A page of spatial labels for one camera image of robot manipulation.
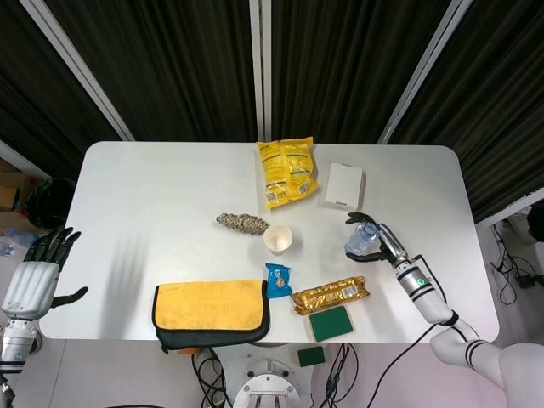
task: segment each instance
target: floor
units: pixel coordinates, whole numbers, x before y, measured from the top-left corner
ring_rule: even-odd
[[[491,229],[479,232],[480,246],[486,264],[496,262],[499,252]],[[525,253],[543,270],[544,247]],[[0,257],[0,296],[11,272],[24,252]],[[501,277],[488,271],[494,294]],[[518,342],[544,344],[544,323],[532,313],[544,306],[544,287],[518,292],[511,306],[496,302],[501,324],[496,344],[506,347]],[[358,346],[360,372],[357,387],[339,404],[342,407],[366,406],[384,367],[405,345],[365,344]],[[326,352],[329,357],[333,348]],[[312,389],[314,400],[320,401],[330,366],[317,366]],[[354,364],[347,366],[339,389],[348,386]],[[65,341],[44,339],[42,350],[29,357],[25,371],[15,387],[14,408],[100,408],[112,405],[159,405],[165,408],[197,407],[201,390],[193,374],[190,358],[180,354],[164,354],[156,342]],[[474,372],[440,363],[428,345],[418,345],[388,374],[375,407],[473,408],[506,407],[503,392]]]

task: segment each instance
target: robotic arm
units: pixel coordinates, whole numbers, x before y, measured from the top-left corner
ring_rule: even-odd
[[[352,212],[349,216],[347,224],[375,223],[371,217],[360,212]],[[387,225],[378,224],[378,234],[380,252],[361,256],[353,253],[346,255],[356,262],[389,261],[395,269],[397,281],[423,318],[433,325],[448,327],[430,342],[439,360],[470,368],[492,381],[507,393],[510,408],[542,406],[544,388],[540,382],[544,376],[544,347],[537,344],[515,344],[502,350],[481,340],[476,331],[450,309],[444,294],[441,297],[414,264],[422,257],[410,259]]]
[[[30,323],[50,309],[74,303],[88,291],[87,287],[82,287],[70,296],[54,296],[71,246],[81,235],[79,232],[72,234],[72,231],[72,228],[54,231],[38,239],[9,282],[1,307],[9,323],[2,333],[0,408],[10,407],[15,397],[14,375],[23,371],[36,337],[36,329]]]

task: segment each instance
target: paper cup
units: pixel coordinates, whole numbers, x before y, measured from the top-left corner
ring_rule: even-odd
[[[292,244],[292,232],[285,225],[270,225],[263,238],[264,245],[273,253],[282,253]]]

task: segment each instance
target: cardboard box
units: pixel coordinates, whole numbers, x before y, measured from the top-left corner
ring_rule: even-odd
[[[0,211],[24,214],[26,199],[38,184],[39,180],[21,172],[0,173]]]

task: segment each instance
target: black pouch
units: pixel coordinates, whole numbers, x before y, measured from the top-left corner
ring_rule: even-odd
[[[270,328],[266,287],[266,281],[256,280],[157,286],[151,317],[162,350],[167,353],[262,339]]]

